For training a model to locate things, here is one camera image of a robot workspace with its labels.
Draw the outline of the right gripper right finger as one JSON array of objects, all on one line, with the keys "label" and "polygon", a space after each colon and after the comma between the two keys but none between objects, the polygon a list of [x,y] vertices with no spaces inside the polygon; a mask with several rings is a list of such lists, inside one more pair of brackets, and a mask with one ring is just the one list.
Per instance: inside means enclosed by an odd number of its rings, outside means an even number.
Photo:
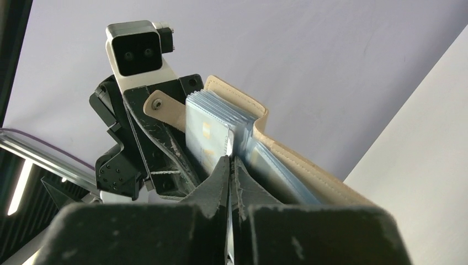
[{"label": "right gripper right finger", "polygon": [[235,264],[410,264],[394,218],[372,206],[282,204],[231,160]]}]

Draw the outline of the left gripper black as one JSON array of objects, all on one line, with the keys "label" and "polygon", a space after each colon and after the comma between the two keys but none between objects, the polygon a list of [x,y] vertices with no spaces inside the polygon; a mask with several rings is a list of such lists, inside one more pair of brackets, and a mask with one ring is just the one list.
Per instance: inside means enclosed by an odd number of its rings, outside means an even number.
[{"label": "left gripper black", "polygon": [[114,138],[128,154],[141,154],[149,178],[161,197],[183,198],[199,184],[200,178],[185,154],[185,134],[173,125],[151,118],[143,106],[155,91],[177,103],[203,88],[199,74],[176,80],[128,89],[120,93],[113,75],[106,78],[107,109],[119,124]]}]

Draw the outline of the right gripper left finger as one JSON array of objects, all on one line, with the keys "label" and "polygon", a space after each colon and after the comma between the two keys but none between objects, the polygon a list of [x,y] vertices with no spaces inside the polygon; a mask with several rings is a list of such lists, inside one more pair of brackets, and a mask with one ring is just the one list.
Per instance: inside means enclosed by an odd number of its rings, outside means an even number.
[{"label": "right gripper left finger", "polygon": [[37,264],[226,264],[230,163],[176,203],[69,204]]}]

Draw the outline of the beige card holder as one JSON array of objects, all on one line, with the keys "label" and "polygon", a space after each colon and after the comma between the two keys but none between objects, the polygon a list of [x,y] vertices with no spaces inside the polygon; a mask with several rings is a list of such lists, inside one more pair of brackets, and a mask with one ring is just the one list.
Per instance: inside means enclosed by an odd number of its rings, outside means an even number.
[{"label": "beige card holder", "polygon": [[211,173],[222,156],[238,157],[277,200],[293,204],[366,205],[371,201],[265,134],[269,111],[216,76],[185,104],[153,92],[143,112],[184,132],[189,151]]}]

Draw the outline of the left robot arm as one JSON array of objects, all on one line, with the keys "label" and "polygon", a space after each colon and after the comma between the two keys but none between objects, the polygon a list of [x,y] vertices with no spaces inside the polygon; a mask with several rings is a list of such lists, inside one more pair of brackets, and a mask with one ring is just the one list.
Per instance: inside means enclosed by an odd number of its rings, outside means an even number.
[{"label": "left robot arm", "polygon": [[142,107],[159,90],[184,104],[202,89],[198,74],[131,89],[122,96],[116,78],[101,82],[89,97],[116,145],[95,162],[96,186],[103,192],[135,200],[150,187],[162,198],[182,199],[207,179],[185,143],[184,132],[144,114]]}]

